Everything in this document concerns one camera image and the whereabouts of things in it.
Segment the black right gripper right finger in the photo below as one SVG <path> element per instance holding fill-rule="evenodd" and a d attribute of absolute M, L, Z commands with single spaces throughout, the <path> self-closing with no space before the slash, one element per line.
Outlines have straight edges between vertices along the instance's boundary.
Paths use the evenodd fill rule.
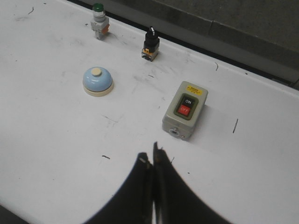
<path fill-rule="evenodd" d="M 157 224 L 228 224 L 187 186 L 166 152 L 153 146 L 154 202 Z"/>

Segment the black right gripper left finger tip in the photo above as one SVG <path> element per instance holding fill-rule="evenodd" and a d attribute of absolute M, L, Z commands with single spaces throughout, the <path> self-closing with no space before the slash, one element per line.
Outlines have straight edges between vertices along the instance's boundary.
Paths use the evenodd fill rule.
<path fill-rule="evenodd" d="M 125 182 L 87 224 L 150 224 L 153 209 L 153 166 L 139 153 Z"/>

